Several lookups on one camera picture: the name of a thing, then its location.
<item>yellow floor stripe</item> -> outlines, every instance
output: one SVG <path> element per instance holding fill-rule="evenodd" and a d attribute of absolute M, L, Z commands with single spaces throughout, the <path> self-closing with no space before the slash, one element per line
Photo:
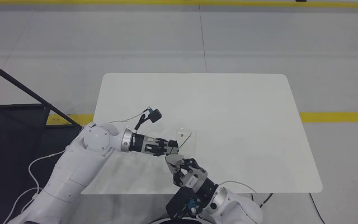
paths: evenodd
<path fill-rule="evenodd" d="M 235 0 L 0 0 L 0 4 L 185 4 L 202 6 L 358 8 L 358 3 L 355 2 L 260 2 Z"/>
<path fill-rule="evenodd" d="M 303 123 L 355 123 L 358 122 L 357 112 L 324 112 L 324 113 L 300 113 Z M 69 117 L 80 125 L 86 125 L 93 121 L 93 114 L 69 114 Z M 57 114 L 50 114 L 48 125 L 70 124 Z"/>

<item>cable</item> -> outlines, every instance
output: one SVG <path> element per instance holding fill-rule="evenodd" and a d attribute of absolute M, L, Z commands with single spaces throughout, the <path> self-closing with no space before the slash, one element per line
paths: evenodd
<path fill-rule="evenodd" d="M 134 117 L 131 117 L 131 118 L 128 118 L 128 119 L 125 119 L 125 120 L 114 120 L 114 121 L 112 121 L 112 122 L 109 122 L 109 124 L 110 124 L 110 123 L 114 123 L 114 122 L 127 122 L 128 120 L 132 120 L 132 119 L 134 119 L 134 118 L 136 118 L 136 117 L 142 115 L 144 112 L 145 112 L 145 110 L 144 110 L 143 112 L 141 112 L 140 114 L 134 116 Z"/>
<path fill-rule="evenodd" d="M 219 184 L 219 185 L 223 185 L 223 184 L 225 184 L 225 183 L 236 183 L 236 184 L 244 185 L 245 187 L 250 188 L 253 192 L 255 192 L 255 193 L 257 194 L 257 192 L 256 192 L 253 188 L 251 188 L 249 185 L 246 185 L 246 184 L 244 184 L 244 183 L 241 183 L 241 182 L 238 182 L 238 181 L 234 181 L 234 180 L 227 180 L 227 181 L 222 182 L 222 183 Z"/>
<path fill-rule="evenodd" d="M 61 151 L 61 152 L 57 152 L 57 153 L 53 153 L 53 154 L 51 154 L 51 155 L 44 156 L 44 157 L 41 157 L 41 158 L 37 158 L 37 159 L 33 160 L 32 163 L 30 163 L 30 165 L 29 165 L 29 174 L 30 174 L 30 176 L 32 177 L 32 179 L 34 180 L 34 182 L 35 182 L 35 184 L 36 184 L 36 187 L 24 191 L 24 192 L 16 199 L 15 203 L 13 204 L 13 207 L 12 207 L 12 210 L 11 210 L 9 216 L 6 218 L 6 220 L 4 221 L 3 224 L 5 224 L 5 223 L 7 222 L 7 220 L 10 218 L 10 216 L 11 216 L 13 210 L 15 209 L 15 206 L 16 206 L 17 201 L 18 201 L 24 194 L 26 194 L 27 192 L 29 192 L 29 191 L 31 191 L 31 190 L 37 189 L 37 191 L 36 191 L 36 193 L 34 194 L 34 196 L 32 197 L 32 199 L 22 208 L 21 213 L 26 209 L 27 206 L 29 206 L 29 205 L 34 201 L 34 198 L 37 197 L 37 195 L 39 195 L 39 191 L 42 190 L 42 188 L 41 188 L 40 185 L 39 185 L 39 182 L 37 181 L 37 179 L 35 178 L 35 176 L 34 176 L 34 175 L 32 174 L 32 172 L 31 172 L 31 166 L 32 166 L 32 164 L 34 164 L 36 161 L 42 160 L 43 158 L 53 157 L 53 156 L 56 156 L 56 155 L 58 155 L 58 154 L 61 154 L 61 153 L 65 152 L 65 151 L 66 151 L 66 150 Z"/>
<path fill-rule="evenodd" d="M 15 209 L 15 206 L 16 206 L 18 200 L 19 200 L 24 194 L 26 194 L 27 192 L 29 192 L 29 191 L 31 191 L 31 190 L 35 190 L 35 189 L 37 189 L 37 188 L 31 188 L 31 189 L 29 189 L 29 190 L 25 190 L 22 194 L 20 194 L 20 196 L 16 199 L 15 203 L 13 204 L 12 209 L 11 209 L 11 211 L 10 211 L 10 214 L 7 216 L 7 218 L 5 219 L 5 221 L 3 222 L 3 224 L 5 224 L 5 223 L 8 221 L 8 219 L 11 217 L 11 214 L 13 213 L 13 210 Z"/>
<path fill-rule="evenodd" d="M 40 185 L 39 185 L 39 182 L 36 180 L 35 176 L 34 176 L 34 175 L 32 174 L 32 172 L 31 172 L 31 166 L 32 166 L 32 164 L 34 164 L 36 161 L 42 160 L 43 158 L 53 157 L 53 156 L 56 156 L 56 155 L 58 155 L 58 154 L 61 154 L 61 153 L 65 152 L 65 151 L 66 151 L 66 150 L 61 151 L 61 152 L 57 152 L 57 153 L 53 153 L 53 154 L 48 155 L 48 156 L 44 156 L 44 157 L 37 158 L 37 159 L 33 160 L 32 163 L 30 163 L 30 165 L 29 165 L 29 174 L 30 174 L 30 176 L 32 177 L 32 179 L 34 180 L 34 182 L 36 183 L 36 186 L 37 186 L 36 194 L 39 194 Z"/>
<path fill-rule="evenodd" d="M 312 197 L 311 193 L 308 193 L 308 194 L 309 194 L 309 196 L 310 196 L 310 198 L 311 198 L 311 200 L 312 200 L 312 203 L 313 203 L 313 205 L 314 205 L 315 211 L 317 212 L 319 218 L 321 219 L 321 221 L 322 221 L 323 224 L 326 224 L 326 223 L 324 222 L 324 220 L 323 220 L 321 214 L 319 214 L 318 208 L 317 208 L 317 206 L 315 205 L 315 202 L 314 202 L 314 200 L 313 200 L 313 197 Z"/>
<path fill-rule="evenodd" d="M 270 198 L 272 197 L 272 195 L 273 195 L 273 193 L 271 193 L 271 194 L 266 198 L 266 200 L 264 200 L 264 201 L 262 202 L 262 204 L 260 205 L 260 208 L 262 208 L 262 206 L 263 206 L 264 204 L 266 204 L 266 202 L 268 202 L 268 201 L 270 200 Z"/>

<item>floor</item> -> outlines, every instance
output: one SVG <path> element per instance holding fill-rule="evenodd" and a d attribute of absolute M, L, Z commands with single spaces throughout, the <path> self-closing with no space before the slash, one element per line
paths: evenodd
<path fill-rule="evenodd" d="M 282 73 L 300 112 L 358 111 L 357 12 L 0 6 L 0 68 L 67 114 L 94 113 L 108 72 Z M 0 92 L 0 104 L 33 102 L 5 81 Z M 323 219 L 358 223 L 358 124 L 304 128 L 323 183 L 323 191 L 313 194 Z M 82 195 L 64 222 L 144 224 L 164 214 L 169 199 Z M 321 222 L 308 194 L 274 194 L 263 212 L 265 224 Z"/>

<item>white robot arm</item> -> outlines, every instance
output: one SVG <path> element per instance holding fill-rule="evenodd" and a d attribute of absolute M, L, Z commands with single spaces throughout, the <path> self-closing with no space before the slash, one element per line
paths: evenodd
<path fill-rule="evenodd" d="M 183 159 L 178 155 L 176 141 L 137 134 L 136 130 L 146 120 L 150 119 L 154 123 L 161 118 L 158 110 L 147 110 L 148 117 L 145 118 L 144 114 L 141 116 L 134 132 L 125 129 L 120 133 L 115 126 L 108 123 L 96 125 L 91 122 L 85 126 L 66 147 L 45 188 L 36 195 L 30 206 L 10 220 L 9 224 L 59 224 L 71 203 L 96 177 L 114 150 L 136 151 L 153 156 L 166 155 L 168 167 L 174 176 L 174 184 L 181 187 L 178 193 L 185 194 L 182 198 L 188 199 L 179 202 L 178 193 L 173 197 L 167 205 L 167 212 L 171 218 L 181 218 L 184 214 L 208 213 L 218 224 L 262 222 L 262 213 L 258 205 L 215 185 L 193 158 Z M 182 175 L 183 167 L 187 167 L 190 175 Z M 202 203 L 193 201 L 192 198 L 199 199 Z"/>
<path fill-rule="evenodd" d="M 261 208 L 246 197 L 233 194 L 208 178 L 208 172 L 194 158 L 167 155 L 173 183 L 180 187 L 167 204 L 171 219 L 183 216 L 211 216 L 217 224 L 260 224 Z"/>

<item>white table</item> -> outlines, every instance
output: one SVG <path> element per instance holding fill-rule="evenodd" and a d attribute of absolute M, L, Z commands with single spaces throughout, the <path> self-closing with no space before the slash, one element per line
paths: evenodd
<path fill-rule="evenodd" d="M 196 134 L 194 156 L 216 183 L 236 180 L 258 193 L 320 192 L 322 183 L 287 78 L 282 74 L 109 73 L 96 123 L 130 118 L 147 106 L 163 117 L 138 133 Z M 121 130 L 138 122 L 115 123 Z M 251 193 L 228 184 L 234 193 Z M 115 152 L 83 194 L 174 194 L 164 157 Z"/>

